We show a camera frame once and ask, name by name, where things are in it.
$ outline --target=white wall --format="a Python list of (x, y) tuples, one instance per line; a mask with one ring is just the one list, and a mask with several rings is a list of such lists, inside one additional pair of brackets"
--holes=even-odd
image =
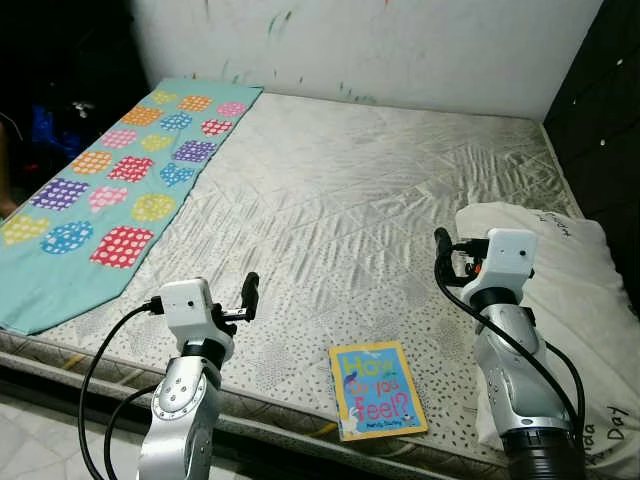
[(542, 119), (602, 0), (133, 0), (155, 85)]

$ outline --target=black cable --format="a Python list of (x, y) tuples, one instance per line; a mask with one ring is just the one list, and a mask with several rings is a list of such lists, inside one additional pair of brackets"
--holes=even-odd
[(120, 402), (118, 408), (116, 408), (111, 415), (111, 419), (109, 419), (109, 424), (107, 425), (107, 430), (104, 432), (104, 468), (107, 470), (107, 476), (109, 477), (109, 480), (118, 480), (116, 472), (113, 469), (113, 464), (111, 463), (111, 436), (113, 435), (113, 429), (116, 426), (116, 421), (118, 420), (120, 412), (136, 398), (155, 391), (157, 387), (157, 385), (151, 385), (149, 387), (143, 388), (142, 390), (138, 390), (135, 393), (132, 393), (127, 398), (122, 400), (122, 402)]
[(114, 335), (118, 332), (118, 330), (120, 330), (120, 328), (127, 322), (127, 320), (129, 320), (134, 315), (137, 315), (138, 313), (141, 313), (141, 312), (152, 310), (152, 308), (153, 307), (151, 303), (145, 303), (144, 305), (141, 305), (140, 307), (127, 313), (124, 317), (122, 317), (122, 319), (118, 323), (115, 324), (115, 326), (111, 329), (107, 337), (102, 342), (102, 345), (100, 345), (100, 348), (96, 352), (95, 357), (93, 357), (93, 361), (89, 366), (89, 370), (87, 370), (87, 374), (85, 375), (84, 380), (82, 382), (82, 387), (80, 388), (80, 403), (78, 405), (78, 437), (80, 439), (80, 452), (82, 453), (82, 459), (84, 460), (84, 464), (87, 466), (87, 470), (89, 470), (89, 473), (95, 480), (105, 480), (105, 479), (102, 477), (102, 475), (100, 475), (100, 472), (98, 471), (95, 464), (93, 463), (93, 460), (91, 459), (91, 454), (89, 453), (89, 447), (87, 445), (84, 408), (87, 400), (86, 397), (87, 397), (87, 390), (89, 389), (89, 381), (91, 380), (91, 376), (93, 375), (93, 372), (96, 369), (98, 362), (100, 361), (100, 357), (102, 357), (102, 354), (107, 349), (109, 342), (114, 337)]
[(553, 391), (558, 395), (558, 397), (560, 397), (560, 400), (562, 401), (562, 404), (564, 405), (564, 408), (567, 410), (567, 413), (569, 414), (569, 418), (571, 420), (571, 424), (573, 425), (574, 437), (576, 439), (576, 443), (578, 444), (578, 448), (580, 449), (580, 451), (583, 451), (582, 443), (578, 443), (578, 440), (580, 440), (582, 438), (582, 436), (575, 431), (580, 425), (580, 421), (578, 419), (578, 415), (576, 414), (576, 411), (573, 408), (573, 404), (569, 400), (569, 397), (564, 392), (564, 390), (562, 389), (562, 387), (560, 386), (558, 381), (555, 378), (553, 378), (553, 375), (551, 375), (551, 373), (549, 373), (549, 371), (540, 362), (538, 362), (538, 360), (536, 360), (536, 358), (533, 355), (531, 355), (527, 351), (526, 348), (524, 348), (522, 345), (520, 345), (507, 332), (505, 332), (500, 327), (495, 325), (488, 318), (484, 317), (479, 312), (476, 312), (471, 307), (469, 307), (468, 305), (466, 305), (465, 303), (460, 301), (453, 293), (451, 293), (449, 291), (449, 289), (444, 284), (444, 282), (442, 280), (442, 277), (441, 277), (441, 271), (440, 271), (441, 264), (442, 264), (442, 262), (443, 262), (443, 260), (445, 258), (447, 258), (447, 257), (449, 257), (451, 255), (451, 252), (453, 250), (455, 250), (456, 247), (457, 246), (454, 245), (453, 247), (450, 247), (450, 248), (448, 248), (446, 250), (443, 250), (436, 257), (436, 263), (435, 263), (435, 267), (434, 267), (435, 268), (434, 274), (435, 274), (435, 277), (436, 277), (436, 283), (438, 284), (438, 288), (440, 288), (442, 293), (449, 300), (451, 300), (451, 302), (453, 302), (458, 308), (462, 309), (464, 312), (466, 312), (467, 314), (471, 315), (478, 322), (480, 322), (482, 325), (487, 327), (489, 330), (491, 330), (493, 333), (495, 333), (496, 335), (501, 337), (505, 342), (507, 342), (509, 344), (509, 346), (511, 346), (516, 352), (518, 352), (520, 355), (522, 355), (524, 357), (524, 359), (527, 360), (531, 364), (531, 366), (533, 368), (535, 368), (536, 371), (540, 375), (542, 375), (542, 377), (549, 383), (549, 385), (551, 386)]
[(553, 352), (560, 360), (564, 362), (564, 364), (571, 372), (571, 376), (573, 377), (573, 382), (576, 384), (576, 397), (578, 399), (578, 425), (574, 426), (575, 435), (577, 437), (576, 441), (578, 445), (582, 445), (582, 435), (584, 431), (584, 421), (585, 421), (585, 396), (584, 396), (584, 386), (582, 385), (582, 379), (580, 378), (580, 374), (578, 373), (578, 369), (575, 367), (573, 362), (569, 359), (565, 353), (560, 350), (558, 347), (551, 345), (549, 342), (545, 342), (547, 344), (547, 348)]

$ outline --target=white mattress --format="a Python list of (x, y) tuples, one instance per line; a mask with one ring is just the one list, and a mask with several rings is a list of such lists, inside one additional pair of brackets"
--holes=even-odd
[[(263, 94), (200, 175), (124, 294), (39, 335), (95, 350), (172, 280), (203, 276), (239, 303), (261, 276), (223, 387), (334, 420), (327, 350), (399, 340), (431, 429), (406, 442), (500, 464), (477, 444), (472, 323), (433, 281), (433, 230), (502, 200), (580, 215), (538, 124)], [(110, 354), (163, 371), (161, 317), (131, 321)]]

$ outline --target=white pillow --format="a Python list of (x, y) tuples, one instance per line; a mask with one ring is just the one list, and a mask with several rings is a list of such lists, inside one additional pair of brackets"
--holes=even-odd
[[(506, 203), (469, 205), (456, 214), (456, 226), (460, 239), (484, 238), (493, 227), (524, 228), (538, 235), (535, 276), (525, 284), (522, 305), (533, 309), (542, 336), (566, 353), (580, 372), (587, 403), (587, 465), (619, 478), (638, 478), (640, 322), (629, 309), (602, 227), (591, 220)], [(569, 371), (551, 352), (547, 359), (575, 399)], [(502, 449), (485, 380), (478, 373), (478, 437)]]

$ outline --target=blue book cover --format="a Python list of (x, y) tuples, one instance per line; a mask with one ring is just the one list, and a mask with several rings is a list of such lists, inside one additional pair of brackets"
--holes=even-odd
[(333, 347), (329, 357), (342, 441), (427, 431), (400, 343)]

